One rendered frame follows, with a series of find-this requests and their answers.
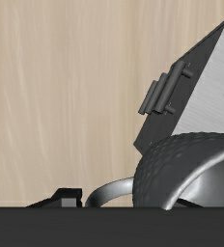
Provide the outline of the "cabinet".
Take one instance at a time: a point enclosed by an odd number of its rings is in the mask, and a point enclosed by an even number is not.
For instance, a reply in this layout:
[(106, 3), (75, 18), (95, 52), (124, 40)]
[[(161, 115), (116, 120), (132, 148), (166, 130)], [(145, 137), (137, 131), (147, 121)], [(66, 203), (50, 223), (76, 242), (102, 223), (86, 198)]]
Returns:
[(140, 153), (171, 135), (224, 132), (224, 21), (152, 83), (139, 113)]

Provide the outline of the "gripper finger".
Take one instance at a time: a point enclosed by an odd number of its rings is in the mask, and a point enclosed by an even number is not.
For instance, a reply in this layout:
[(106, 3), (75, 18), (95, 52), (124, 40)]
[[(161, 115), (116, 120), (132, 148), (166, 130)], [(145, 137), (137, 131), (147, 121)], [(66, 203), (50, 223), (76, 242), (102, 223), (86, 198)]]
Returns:
[(82, 207), (81, 188), (58, 188), (47, 199), (31, 204), (30, 207)]

